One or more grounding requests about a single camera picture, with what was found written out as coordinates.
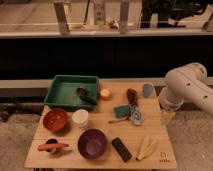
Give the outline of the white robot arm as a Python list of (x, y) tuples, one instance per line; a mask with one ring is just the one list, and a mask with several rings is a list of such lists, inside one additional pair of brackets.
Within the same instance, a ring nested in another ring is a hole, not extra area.
[(166, 86), (158, 96), (161, 124), (166, 126), (186, 100), (213, 116), (213, 89), (204, 83), (207, 70), (200, 63), (174, 68), (165, 75)]

